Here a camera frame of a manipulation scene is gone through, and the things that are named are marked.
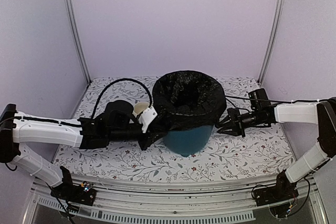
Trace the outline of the teal plastic trash bin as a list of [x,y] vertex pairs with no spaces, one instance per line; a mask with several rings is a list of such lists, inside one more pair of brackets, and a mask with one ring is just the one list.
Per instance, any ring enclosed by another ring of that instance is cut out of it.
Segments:
[[204,125],[185,131],[169,131],[163,137],[163,143],[170,151],[188,157],[206,146],[212,130],[212,125]]

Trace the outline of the black plastic trash bag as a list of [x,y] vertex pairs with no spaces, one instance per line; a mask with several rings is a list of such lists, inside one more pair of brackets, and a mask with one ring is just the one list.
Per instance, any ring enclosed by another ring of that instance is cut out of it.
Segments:
[[219,121],[227,108],[222,85],[198,71],[181,70],[158,78],[152,88],[157,126],[164,131],[185,131]]

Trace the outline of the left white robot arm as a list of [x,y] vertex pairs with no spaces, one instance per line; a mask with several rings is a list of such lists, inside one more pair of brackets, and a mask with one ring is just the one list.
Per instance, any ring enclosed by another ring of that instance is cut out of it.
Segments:
[[70,171],[45,160],[27,146],[28,142],[93,150],[110,142],[137,141],[144,151],[167,134],[158,122],[153,106],[135,116],[132,104],[123,100],[109,102],[95,118],[69,120],[33,117],[8,104],[1,114],[1,163],[25,169],[73,200],[78,188],[72,184]]

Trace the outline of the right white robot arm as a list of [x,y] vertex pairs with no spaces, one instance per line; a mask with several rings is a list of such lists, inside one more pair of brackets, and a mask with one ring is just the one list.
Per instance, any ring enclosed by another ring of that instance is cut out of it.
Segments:
[[276,123],[309,123],[318,126],[317,143],[288,169],[279,174],[281,181],[271,190],[276,201],[284,200],[291,194],[291,184],[296,183],[335,156],[335,98],[324,100],[269,100],[265,89],[248,94],[251,111],[240,113],[238,108],[229,108],[227,116],[216,125],[218,133],[245,136],[250,127]]

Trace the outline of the cream ceramic mug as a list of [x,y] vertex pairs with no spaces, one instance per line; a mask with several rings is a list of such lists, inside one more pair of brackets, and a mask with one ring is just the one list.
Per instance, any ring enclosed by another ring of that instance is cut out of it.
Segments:
[[134,105],[133,115],[135,117],[140,116],[149,107],[150,107],[150,104],[148,102],[138,102]]

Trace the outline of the floral patterned table mat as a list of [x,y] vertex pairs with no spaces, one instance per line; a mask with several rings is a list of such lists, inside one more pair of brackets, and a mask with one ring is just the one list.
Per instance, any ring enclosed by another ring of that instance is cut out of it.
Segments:
[[[225,94],[247,97],[259,88],[253,78],[214,77]],[[76,118],[89,118],[98,95],[117,78],[96,78],[90,84],[76,112]],[[125,81],[114,84],[103,95],[96,115],[108,102],[125,100],[133,105],[149,101],[138,84]],[[216,129],[199,152],[182,157],[157,141],[146,151],[137,142],[110,143],[109,147],[80,150],[61,145],[54,164],[64,166],[77,175],[104,179],[154,183],[214,182],[278,174],[295,158],[278,125],[264,129],[249,128],[245,137],[218,134]]]

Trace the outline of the front aluminium rail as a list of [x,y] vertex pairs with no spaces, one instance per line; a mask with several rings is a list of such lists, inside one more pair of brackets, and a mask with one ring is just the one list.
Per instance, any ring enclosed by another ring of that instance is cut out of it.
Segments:
[[312,177],[297,184],[290,215],[288,200],[257,205],[257,189],[275,184],[275,176],[195,183],[152,183],[73,175],[73,182],[93,183],[92,206],[80,205],[73,223],[328,223]]

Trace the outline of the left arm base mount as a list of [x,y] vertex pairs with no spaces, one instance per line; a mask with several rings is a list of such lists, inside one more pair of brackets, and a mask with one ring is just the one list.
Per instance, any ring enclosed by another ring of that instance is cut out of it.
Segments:
[[60,169],[62,171],[61,184],[52,187],[51,196],[63,199],[66,202],[93,206],[97,194],[97,191],[93,188],[93,183],[84,181],[80,185],[75,185],[72,181],[70,171],[63,166]]

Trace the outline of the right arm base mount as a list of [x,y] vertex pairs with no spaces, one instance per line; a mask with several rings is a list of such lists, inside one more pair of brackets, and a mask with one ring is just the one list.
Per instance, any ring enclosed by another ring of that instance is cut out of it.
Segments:
[[251,196],[257,206],[274,204],[284,200],[295,199],[299,196],[296,189],[297,183],[291,183],[286,176],[285,170],[276,177],[273,186],[257,185],[251,191]]

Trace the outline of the right aluminium frame post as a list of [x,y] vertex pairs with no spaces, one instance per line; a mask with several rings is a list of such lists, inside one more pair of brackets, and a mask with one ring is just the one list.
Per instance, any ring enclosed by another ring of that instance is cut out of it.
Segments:
[[262,61],[261,69],[260,69],[259,76],[258,76],[258,83],[260,85],[263,85],[266,79],[267,70],[270,65],[271,56],[272,56],[272,52],[275,46],[278,28],[280,25],[284,2],[285,0],[276,0],[276,6],[275,6],[274,17],[272,20],[271,31],[270,31],[270,35],[269,35],[269,39],[268,39],[268,43],[266,47],[265,56]]

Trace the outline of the aluminium frame post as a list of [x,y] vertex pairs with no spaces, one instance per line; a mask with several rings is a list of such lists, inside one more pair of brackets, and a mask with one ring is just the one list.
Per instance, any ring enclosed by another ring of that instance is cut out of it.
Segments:
[[271,31],[270,31],[270,35],[269,35],[269,39],[268,39],[268,43],[266,47],[265,56],[262,61],[261,69],[260,69],[259,76],[258,76],[258,83],[260,85],[263,85],[266,79],[267,70],[270,65],[271,56],[272,56],[272,52],[275,46],[278,28],[280,25],[284,2],[285,0],[276,0],[276,6],[275,6],[274,17],[272,20]]
[[69,25],[70,25],[70,30],[71,30],[71,34],[73,37],[73,42],[75,45],[75,49],[77,52],[77,56],[78,56],[78,60],[79,60],[79,64],[80,64],[80,68],[82,70],[84,79],[88,84],[90,84],[91,82],[91,76],[89,73],[89,68],[83,53],[83,48],[82,48],[82,44],[80,41],[80,36],[79,36],[79,31],[78,31],[78,27],[77,27],[77,22],[76,22],[76,18],[75,18],[75,11],[74,11],[74,6],[72,3],[72,0],[64,0],[65,2],[65,7],[66,7],[66,11],[67,11],[67,15],[68,15],[68,20],[69,20]]

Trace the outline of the left aluminium frame post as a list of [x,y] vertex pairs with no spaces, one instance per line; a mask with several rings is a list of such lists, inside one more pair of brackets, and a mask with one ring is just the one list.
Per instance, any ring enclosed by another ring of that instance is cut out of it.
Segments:
[[82,44],[80,41],[80,36],[79,36],[79,31],[78,31],[78,27],[77,27],[77,22],[76,22],[76,18],[75,18],[75,11],[74,11],[74,6],[72,3],[72,0],[64,0],[65,2],[65,7],[66,7],[66,11],[67,11],[67,15],[68,15],[68,20],[69,20],[69,25],[70,25],[70,30],[71,30],[71,34],[73,37],[73,42],[75,45],[75,49],[77,52],[77,56],[78,56],[78,60],[79,60],[79,64],[80,64],[80,68],[82,70],[84,79],[88,84],[90,84],[91,82],[91,76],[89,73],[89,68],[83,53],[83,48],[82,48]]

